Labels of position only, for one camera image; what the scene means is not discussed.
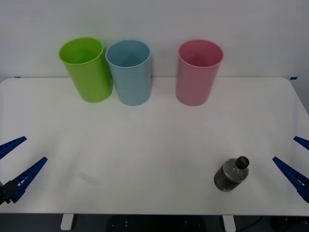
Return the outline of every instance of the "plastic cup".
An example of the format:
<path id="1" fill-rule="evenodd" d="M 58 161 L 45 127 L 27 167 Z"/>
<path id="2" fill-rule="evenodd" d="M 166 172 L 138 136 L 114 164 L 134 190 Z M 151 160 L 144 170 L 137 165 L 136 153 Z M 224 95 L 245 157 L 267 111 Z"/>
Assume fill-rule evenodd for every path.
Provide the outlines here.
<path id="1" fill-rule="evenodd" d="M 150 97 L 150 49 L 137 40 L 123 40 L 106 51 L 119 100 L 126 105 L 140 105 Z"/>
<path id="2" fill-rule="evenodd" d="M 112 93 L 102 43 L 94 38 L 78 38 L 63 45 L 59 57 L 79 94 L 86 102 L 100 102 Z"/>
<path id="3" fill-rule="evenodd" d="M 185 105 L 205 103 L 224 54 L 207 40 L 190 40 L 179 49 L 176 97 Z"/>

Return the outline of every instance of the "green cup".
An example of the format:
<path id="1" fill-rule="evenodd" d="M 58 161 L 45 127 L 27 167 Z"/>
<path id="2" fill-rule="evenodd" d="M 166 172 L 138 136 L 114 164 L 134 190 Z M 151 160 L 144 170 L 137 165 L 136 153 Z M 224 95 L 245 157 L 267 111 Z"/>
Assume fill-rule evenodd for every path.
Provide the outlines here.
<path id="1" fill-rule="evenodd" d="M 78 38 L 67 42 L 59 57 L 69 72 L 79 94 L 86 102 L 100 102 L 112 93 L 104 48 L 94 38 Z"/>

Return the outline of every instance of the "table surface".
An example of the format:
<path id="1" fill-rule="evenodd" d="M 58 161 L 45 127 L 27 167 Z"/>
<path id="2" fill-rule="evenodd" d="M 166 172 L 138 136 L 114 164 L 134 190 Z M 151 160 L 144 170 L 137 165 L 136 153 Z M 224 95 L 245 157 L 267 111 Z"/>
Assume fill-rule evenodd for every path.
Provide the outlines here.
<path id="1" fill-rule="evenodd" d="M 309 204 L 272 161 L 309 176 L 309 116 L 283 78 L 217 78 L 208 101 L 175 97 L 173 77 L 153 78 L 150 99 L 123 105 L 116 95 L 86 103 L 69 78 L 0 84 L 0 142 L 27 140 L 0 161 L 0 180 L 43 156 L 47 163 L 1 213 L 304 215 Z M 246 156 L 249 177 L 232 192 L 213 177 L 228 158 Z"/>

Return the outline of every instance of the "bottle cap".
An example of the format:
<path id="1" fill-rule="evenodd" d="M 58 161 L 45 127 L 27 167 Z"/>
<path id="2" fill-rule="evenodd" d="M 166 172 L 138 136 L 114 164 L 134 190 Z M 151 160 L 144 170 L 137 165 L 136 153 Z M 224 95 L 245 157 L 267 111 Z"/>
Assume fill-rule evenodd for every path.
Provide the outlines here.
<path id="1" fill-rule="evenodd" d="M 245 156 L 240 156 L 236 159 L 235 165 L 237 168 L 244 170 L 249 166 L 249 160 Z"/>

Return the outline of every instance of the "cup rim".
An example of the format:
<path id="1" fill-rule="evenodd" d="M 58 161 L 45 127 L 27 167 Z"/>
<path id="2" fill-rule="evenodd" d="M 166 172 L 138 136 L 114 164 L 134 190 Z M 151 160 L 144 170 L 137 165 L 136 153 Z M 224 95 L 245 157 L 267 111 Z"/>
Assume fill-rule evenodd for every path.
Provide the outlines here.
<path id="1" fill-rule="evenodd" d="M 216 45 L 218 48 L 220 48 L 220 50 L 221 50 L 221 52 L 222 52 L 222 59 L 221 59 L 218 63 L 216 63 L 216 64 L 214 64 L 214 65 L 211 65 L 211 66 L 207 66 L 207 67 L 201 67 L 201 66 L 195 66 L 195 65 L 189 64 L 188 62 L 184 61 L 184 60 L 181 58 L 179 52 L 180 52 L 181 47 L 182 47 L 184 44 L 186 44 L 186 43 L 188 43 L 188 42 L 192 42 L 192 41 L 206 41 L 206 42 L 210 42 L 210 43 Z M 203 39 L 193 39 L 193 40 L 188 40 L 188 41 L 182 43 L 182 45 L 180 45 L 180 47 L 179 47 L 179 49 L 178 49 L 178 57 L 179 57 L 179 59 L 180 59 L 183 63 L 185 63 L 185 64 L 187 64 L 187 65 L 189 65 L 189 66 L 191 66 L 191 67 L 199 68 L 199 69 L 210 69 L 210 68 L 213 68 L 213 67 L 215 67 L 215 66 L 218 66 L 218 65 L 220 65 L 220 64 L 222 63 L 222 61 L 223 61 L 223 59 L 224 59 L 224 52 L 223 52 L 223 49 L 222 49 L 218 44 L 216 44 L 216 43 L 213 42 L 213 41 L 210 41 L 210 40 L 203 40 Z"/>
<path id="2" fill-rule="evenodd" d="M 149 55 L 148 55 L 148 57 L 147 57 L 142 63 L 140 63 L 140 64 L 138 64 L 138 65 L 135 65 L 135 66 L 130 66 L 130 67 L 122 67 L 122 66 L 118 66 L 118 65 L 115 65 L 115 64 L 111 63 L 111 62 L 109 61 L 109 59 L 107 58 L 107 53 L 108 53 L 109 49 L 110 49 L 111 47 L 113 47 L 114 45 L 117 45 L 117 44 L 122 43 L 122 42 L 124 42 L 124 41 L 137 41 L 137 42 L 140 42 L 140 43 L 146 45 L 147 48 L 148 48 L 148 50 L 149 50 Z M 114 43 L 112 46 L 110 46 L 110 47 L 106 50 L 105 58 L 106 58 L 107 62 L 108 62 L 110 65 L 113 65 L 114 67 L 121 68 L 121 69 L 132 69 L 132 68 L 136 68 L 136 67 L 138 67 L 138 66 L 140 66 L 140 65 L 142 65 L 142 64 L 144 64 L 144 63 L 146 63 L 146 62 L 149 60 L 150 55 L 151 55 L 151 50 L 150 50 L 150 47 L 148 46 L 148 44 L 146 44 L 145 42 L 143 42 L 143 41 L 141 41 L 141 40 L 130 40 L 130 39 L 128 39 L 128 40 L 121 40 L 121 41 L 118 41 L 118 42 Z"/>
<path id="3" fill-rule="evenodd" d="M 79 40 L 79 39 L 92 39 L 92 40 L 98 41 L 98 42 L 100 43 L 101 47 L 102 47 L 100 53 L 99 53 L 95 58 L 93 58 L 92 60 L 87 61 L 87 62 L 85 62 L 85 63 L 72 64 L 72 63 L 68 63 L 68 62 L 64 61 L 64 60 L 61 58 L 61 56 L 60 56 L 61 50 L 62 50 L 62 49 L 64 48 L 64 46 L 67 45 L 68 43 L 71 43 L 71 42 L 73 42 L 74 40 Z M 58 56 L 59 56 L 59 59 L 60 59 L 63 63 L 69 64 L 69 65 L 72 65 L 72 66 L 80 66 L 80 65 L 85 65 L 85 64 L 88 64 L 88 63 L 90 63 L 90 62 L 96 60 L 97 58 L 99 58 L 100 56 L 102 56 L 103 51 L 104 51 L 104 46 L 103 46 L 103 44 L 102 44 L 102 42 L 101 42 L 100 40 L 98 40 L 98 39 L 96 39 L 96 38 L 94 38 L 94 37 L 79 37 L 79 38 L 75 38 L 75 39 L 72 39 L 72 40 L 70 40 L 70 41 L 67 41 L 64 45 L 62 45 L 62 47 L 60 48 L 60 50 L 59 50 L 59 52 L 58 52 Z"/>

